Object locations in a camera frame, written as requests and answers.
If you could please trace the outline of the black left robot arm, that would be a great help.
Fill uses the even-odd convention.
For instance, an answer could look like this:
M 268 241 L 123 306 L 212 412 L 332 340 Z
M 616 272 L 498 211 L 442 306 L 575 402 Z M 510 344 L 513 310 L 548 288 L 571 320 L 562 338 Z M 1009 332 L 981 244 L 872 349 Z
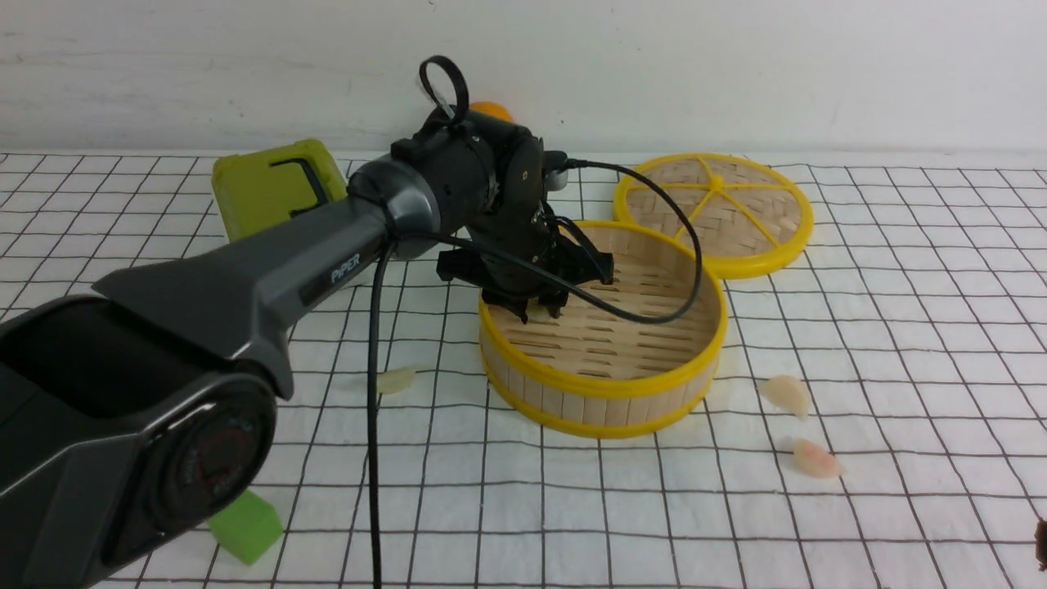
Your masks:
M 524 316 L 612 278 L 552 213 L 569 157 L 519 124 L 431 113 L 343 199 L 199 256 L 122 268 L 2 324 L 2 585 L 87 588 L 229 506 L 293 394 L 288 331 L 383 254 Z

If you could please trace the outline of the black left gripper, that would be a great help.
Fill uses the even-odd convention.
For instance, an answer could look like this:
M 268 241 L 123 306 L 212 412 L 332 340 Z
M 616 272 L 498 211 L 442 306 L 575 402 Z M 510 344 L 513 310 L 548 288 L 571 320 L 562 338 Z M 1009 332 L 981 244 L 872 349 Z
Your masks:
M 599 251 L 547 202 L 541 139 L 524 127 L 488 129 L 482 137 L 495 156 L 497 191 L 487 211 L 467 224 L 474 249 L 443 251 L 437 274 L 447 282 L 481 288 L 486 305 L 502 307 L 521 324 L 528 323 L 528 302 L 533 301 L 542 320 L 558 318 L 571 291 L 492 257 L 491 251 L 527 260 L 572 285 L 612 284 L 612 254 Z

